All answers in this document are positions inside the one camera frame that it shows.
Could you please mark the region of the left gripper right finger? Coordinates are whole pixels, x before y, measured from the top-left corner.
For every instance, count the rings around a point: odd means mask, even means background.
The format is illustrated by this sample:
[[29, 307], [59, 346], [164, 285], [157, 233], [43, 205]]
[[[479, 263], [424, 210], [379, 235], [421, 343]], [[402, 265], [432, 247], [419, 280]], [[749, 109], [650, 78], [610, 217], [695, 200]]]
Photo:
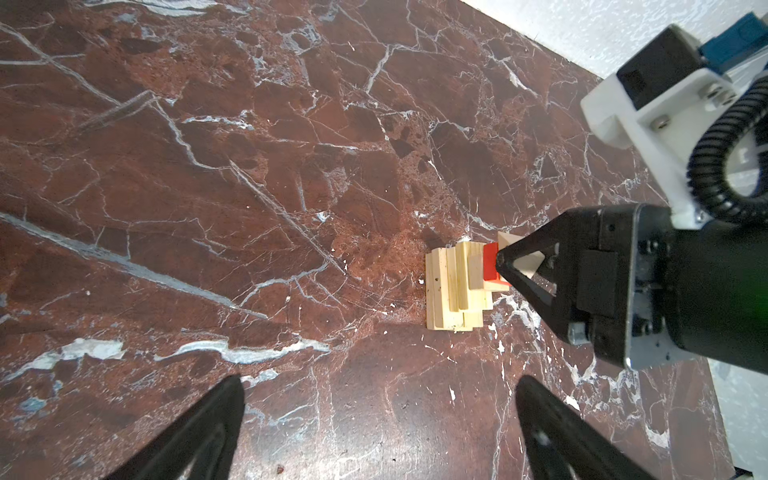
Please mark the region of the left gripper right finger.
[[534, 479], [652, 477], [536, 378], [520, 378], [515, 402]]

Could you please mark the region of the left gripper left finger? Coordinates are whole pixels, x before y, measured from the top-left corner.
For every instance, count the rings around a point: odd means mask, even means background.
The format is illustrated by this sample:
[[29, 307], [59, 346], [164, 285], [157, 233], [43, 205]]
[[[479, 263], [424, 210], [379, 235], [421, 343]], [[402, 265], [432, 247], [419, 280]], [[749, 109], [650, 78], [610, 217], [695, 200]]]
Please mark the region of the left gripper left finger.
[[227, 479], [245, 410], [238, 375], [225, 377], [109, 479]]

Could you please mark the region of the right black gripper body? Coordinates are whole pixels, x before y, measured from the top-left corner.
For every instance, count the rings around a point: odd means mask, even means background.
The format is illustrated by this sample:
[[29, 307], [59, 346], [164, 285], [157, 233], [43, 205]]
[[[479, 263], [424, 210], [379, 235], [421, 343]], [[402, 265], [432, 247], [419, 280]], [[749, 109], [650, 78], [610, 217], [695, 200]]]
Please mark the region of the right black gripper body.
[[668, 209], [641, 204], [565, 217], [570, 344], [635, 370], [698, 355], [766, 373], [766, 227], [678, 230]]

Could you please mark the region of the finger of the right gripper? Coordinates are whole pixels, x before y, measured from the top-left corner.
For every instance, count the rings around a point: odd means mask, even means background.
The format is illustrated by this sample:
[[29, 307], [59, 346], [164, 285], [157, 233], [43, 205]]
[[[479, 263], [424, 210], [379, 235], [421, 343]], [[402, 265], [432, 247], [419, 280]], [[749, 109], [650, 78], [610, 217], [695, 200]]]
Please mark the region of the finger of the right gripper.
[[557, 336], [579, 334], [577, 213], [567, 211], [519, 241], [499, 249], [498, 273]]

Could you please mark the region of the red cube block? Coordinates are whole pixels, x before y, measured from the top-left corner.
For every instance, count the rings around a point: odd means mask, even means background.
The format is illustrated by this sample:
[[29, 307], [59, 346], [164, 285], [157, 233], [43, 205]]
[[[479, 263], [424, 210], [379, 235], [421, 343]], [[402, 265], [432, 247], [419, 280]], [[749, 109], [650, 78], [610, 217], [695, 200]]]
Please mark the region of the red cube block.
[[488, 243], [483, 246], [483, 280], [485, 282], [508, 285], [508, 282], [498, 273], [496, 258], [499, 252], [497, 242]]

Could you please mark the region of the wood block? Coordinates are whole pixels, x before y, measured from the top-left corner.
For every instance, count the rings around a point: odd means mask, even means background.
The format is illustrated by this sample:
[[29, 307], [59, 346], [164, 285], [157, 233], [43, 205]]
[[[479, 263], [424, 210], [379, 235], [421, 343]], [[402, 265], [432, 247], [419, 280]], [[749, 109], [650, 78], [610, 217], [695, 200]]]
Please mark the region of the wood block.
[[435, 331], [472, 331], [483, 326], [490, 293], [471, 290], [464, 247], [436, 248], [425, 255], [426, 326]]
[[460, 312], [490, 310], [493, 293], [504, 293], [510, 286], [502, 281], [484, 279], [485, 244], [459, 242], [455, 246], [458, 309]]

